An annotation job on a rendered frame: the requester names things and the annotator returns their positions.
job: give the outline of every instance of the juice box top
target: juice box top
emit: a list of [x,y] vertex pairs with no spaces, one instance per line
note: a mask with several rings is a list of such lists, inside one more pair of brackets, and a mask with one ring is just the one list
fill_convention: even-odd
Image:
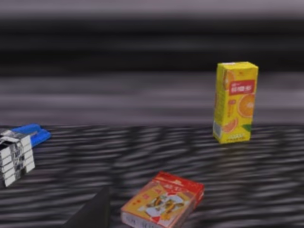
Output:
[[161,171],[122,207],[122,211],[172,228],[186,211],[197,207],[203,196],[203,184]]
[[218,63],[218,66],[221,66],[227,70],[258,68],[258,66],[254,65],[253,63],[250,63],[250,62]]

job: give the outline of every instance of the juice box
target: juice box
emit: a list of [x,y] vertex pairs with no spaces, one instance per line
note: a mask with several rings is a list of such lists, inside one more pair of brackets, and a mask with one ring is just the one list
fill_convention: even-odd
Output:
[[218,64],[213,136],[219,143],[250,140],[257,74],[249,62]]
[[179,228],[204,196],[204,185],[159,172],[121,209],[133,228]]

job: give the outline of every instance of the small red box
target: small red box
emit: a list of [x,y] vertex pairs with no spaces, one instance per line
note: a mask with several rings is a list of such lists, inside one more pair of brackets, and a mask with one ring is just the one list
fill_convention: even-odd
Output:
[[122,222],[133,228],[179,228],[202,201],[204,189],[161,171],[122,207]]

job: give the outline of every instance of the blue plastic clip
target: blue plastic clip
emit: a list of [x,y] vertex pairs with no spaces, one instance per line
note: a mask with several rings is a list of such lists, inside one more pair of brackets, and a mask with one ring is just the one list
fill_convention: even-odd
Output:
[[43,143],[51,137],[51,133],[42,129],[38,124],[29,124],[23,127],[17,127],[12,129],[13,132],[18,132],[21,134],[30,134],[32,147],[37,146],[40,143]]

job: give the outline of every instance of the black striped tablecloth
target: black striped tablecloth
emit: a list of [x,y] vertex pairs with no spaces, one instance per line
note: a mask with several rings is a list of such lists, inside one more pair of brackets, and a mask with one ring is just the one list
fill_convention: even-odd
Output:
[[36,169],[0,193],[0,228],[61,224],[111,186],[120,207],[158,171],[206,185],[184,228],[304,227],[304,126],[259,126],[247,143],[219,145],[204,127],[47,127]]

